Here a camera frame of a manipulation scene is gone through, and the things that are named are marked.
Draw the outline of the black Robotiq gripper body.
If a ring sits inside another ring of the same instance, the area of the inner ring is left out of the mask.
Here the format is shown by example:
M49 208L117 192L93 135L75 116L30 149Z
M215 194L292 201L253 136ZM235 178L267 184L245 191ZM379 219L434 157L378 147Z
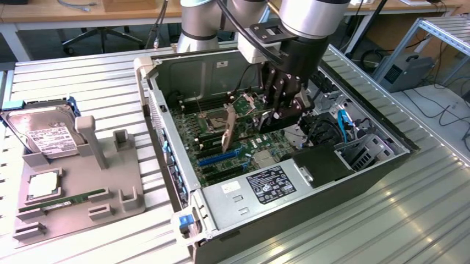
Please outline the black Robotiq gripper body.
M296 37L283 40L279 49L283 64L276 66L275 81L279 82L280 78L287 80L284 76L290 74L291 79L299 77L300 82L304 83L318 71L327 46L328 37L316 39Z

